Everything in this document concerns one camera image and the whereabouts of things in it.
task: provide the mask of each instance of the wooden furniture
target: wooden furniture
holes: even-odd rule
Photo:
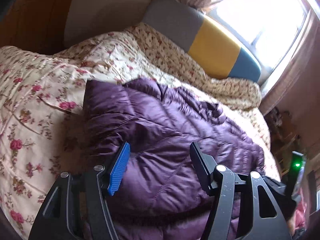
[[[304,152],[300,145],[300,136],[291,122],[289,112],[280,113],[274,108],[265,116],[270,130],[271,153],[276,159],[280,176],[289,171],[291,152]]]

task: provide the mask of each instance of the floral bedspread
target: floral bedspread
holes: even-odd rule
[[[268,127],[258,111],[259,87],[250,81],[209,78],[166,37],[145,24],[81,42],[53,56],[0,48],[0,207],[27,239],[46,193],[62,171],[97,164],[85,152],[85,84],[118,84],[139,77],[185,86],[224,110],[258,143],[268,176],[279,179]]]

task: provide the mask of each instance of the yellow pillow section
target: yellow pillow section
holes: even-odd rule
[[[223,26],[205,16],[188,54],[216,79],[228,77],[240,52],[240,42]]]

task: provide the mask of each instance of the metal screw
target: metal screw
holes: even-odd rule
[[[221,164],[217,165],[216,168],[218,171],[226,171],[226,169],[227,169],[224,165],[221,165]]]
[[[256,172],[256,171],[252,171],[252,172],[251,172],[251,176],[252,176],[253,178],[255,178],[255,179],[260,178],[260,174],[259,174],[258,172]]]
[[[97,165],[93,168],[95,171],[102,171],[103,170],[103,166],[102,165]]]
[[[66,177],[68,177],[69,176],[69,173],[67,172],[67,171],[64,171],[64,172],[62,172],[61,174],[60,174],[60,177],[62,177],[62,178],[66,178]]]

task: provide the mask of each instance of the blue gripper pad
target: blue gripper pad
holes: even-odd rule
[[[108,192],[111,196],[119,189],[125,168],[130,157],[130,145],[125,143],[116,156],[116,163],[110,172]]]

